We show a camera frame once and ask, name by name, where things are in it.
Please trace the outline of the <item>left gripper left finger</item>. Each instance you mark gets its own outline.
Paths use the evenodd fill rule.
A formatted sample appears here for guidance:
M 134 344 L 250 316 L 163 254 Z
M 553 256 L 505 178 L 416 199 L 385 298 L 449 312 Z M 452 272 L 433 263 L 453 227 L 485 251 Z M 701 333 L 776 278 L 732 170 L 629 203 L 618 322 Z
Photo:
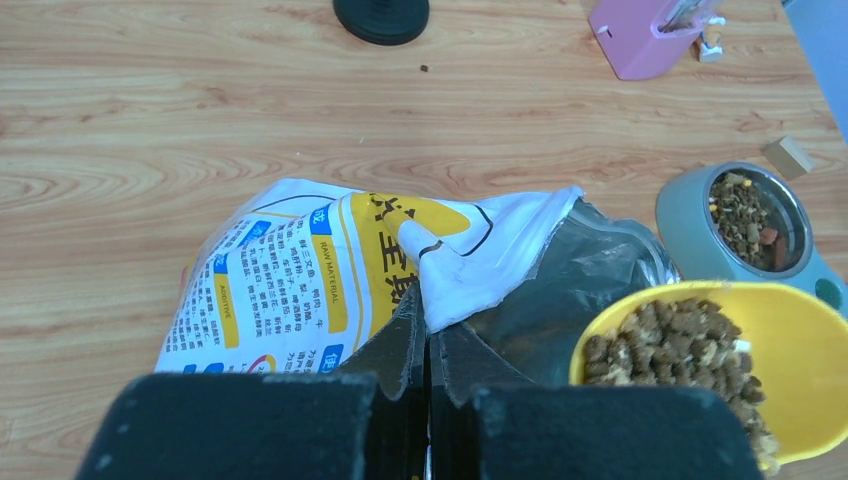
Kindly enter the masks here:
M 159 373 L 113 401 L 80 479 L 420 479 L 424 319 L 412 287 L 330 373 Z

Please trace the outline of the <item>black microphone stand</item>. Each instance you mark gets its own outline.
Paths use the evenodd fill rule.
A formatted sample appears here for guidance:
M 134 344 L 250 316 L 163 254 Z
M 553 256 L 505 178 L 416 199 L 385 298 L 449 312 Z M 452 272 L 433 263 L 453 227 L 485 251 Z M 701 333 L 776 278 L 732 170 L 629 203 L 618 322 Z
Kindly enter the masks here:
M 334 13 L 352 35 L 371 44 L 398 46 L 425 30 L 428 0 L 333 0 Z

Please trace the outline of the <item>grey double pet bowl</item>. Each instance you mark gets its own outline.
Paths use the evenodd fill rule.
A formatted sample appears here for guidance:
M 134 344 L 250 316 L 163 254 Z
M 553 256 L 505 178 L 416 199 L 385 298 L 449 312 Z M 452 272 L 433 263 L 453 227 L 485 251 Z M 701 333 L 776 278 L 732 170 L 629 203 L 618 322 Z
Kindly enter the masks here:
M 847 287 L 824 262 L 797 196 L 752 164 L 702 167 L 668 182 L 660 238 L 685 280 L 780 282 L 847 313 Z

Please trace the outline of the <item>pet food bag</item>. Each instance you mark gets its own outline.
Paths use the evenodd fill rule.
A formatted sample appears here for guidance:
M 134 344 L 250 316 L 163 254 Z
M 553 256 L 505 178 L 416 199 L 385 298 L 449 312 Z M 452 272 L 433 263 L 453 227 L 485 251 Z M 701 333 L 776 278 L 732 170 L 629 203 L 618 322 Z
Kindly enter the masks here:
M 461 202 L 283 179 L 203 244 L 155 369 L 327 373 L 407 294 L 436 333 L 545 273 L 529 300 L 587 319 L 680 278 L 648 228 L 605 217 L 577 187 Z

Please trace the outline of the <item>wooden block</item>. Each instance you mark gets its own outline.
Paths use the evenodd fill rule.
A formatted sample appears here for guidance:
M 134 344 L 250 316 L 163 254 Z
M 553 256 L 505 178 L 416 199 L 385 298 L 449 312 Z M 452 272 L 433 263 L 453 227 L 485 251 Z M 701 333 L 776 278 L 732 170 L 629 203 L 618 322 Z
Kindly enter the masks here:
M 815 168 L 813 159 L 789 135 L 768 144 L 763 149 L 763 156 L 787 181 L 804 176 Z

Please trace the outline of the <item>small figurine bottle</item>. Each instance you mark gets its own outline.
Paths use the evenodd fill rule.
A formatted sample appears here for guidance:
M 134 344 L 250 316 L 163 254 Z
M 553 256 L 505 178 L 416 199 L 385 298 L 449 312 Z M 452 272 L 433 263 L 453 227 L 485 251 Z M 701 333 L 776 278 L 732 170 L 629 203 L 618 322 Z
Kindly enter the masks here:
M 726 19 L 717 15 L 713 15 L 703 23 L 703 30 L 696 41 L 698 60 L 701 63 L 712 63 L 722 58 L 724 49 L 721 40 L 725 25 Z

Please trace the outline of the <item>pink metronome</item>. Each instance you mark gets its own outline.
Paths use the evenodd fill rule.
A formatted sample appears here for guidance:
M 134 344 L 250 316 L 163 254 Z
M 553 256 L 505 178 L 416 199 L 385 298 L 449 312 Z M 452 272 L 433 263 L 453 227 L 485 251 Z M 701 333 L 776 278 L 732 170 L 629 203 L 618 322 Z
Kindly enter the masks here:
M 589 25 L 616 77 L 649 80 L 674 67 L 702 33 L 718 1 L 601 0 Z

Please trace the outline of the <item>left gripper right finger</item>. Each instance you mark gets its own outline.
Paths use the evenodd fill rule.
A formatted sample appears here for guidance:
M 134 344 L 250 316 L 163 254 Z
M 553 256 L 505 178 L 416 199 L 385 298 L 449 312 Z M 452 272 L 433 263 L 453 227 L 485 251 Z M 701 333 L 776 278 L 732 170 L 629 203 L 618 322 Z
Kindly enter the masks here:
M 546 387 L 468 327 L 429 341 L 437 479 L 757 479 L 748 437 L 715 393 Z

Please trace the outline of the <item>yellow plastic scoop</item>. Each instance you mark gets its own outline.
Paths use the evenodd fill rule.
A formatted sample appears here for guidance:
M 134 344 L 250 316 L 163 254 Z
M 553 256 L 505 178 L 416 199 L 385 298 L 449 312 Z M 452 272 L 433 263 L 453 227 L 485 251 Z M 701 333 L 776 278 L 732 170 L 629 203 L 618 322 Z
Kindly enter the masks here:
M 779 283 L 651 287 L 589 323 L 569 381 L 709 390 L 773 475 L 847 438 L 847 323 L 819 298 Z

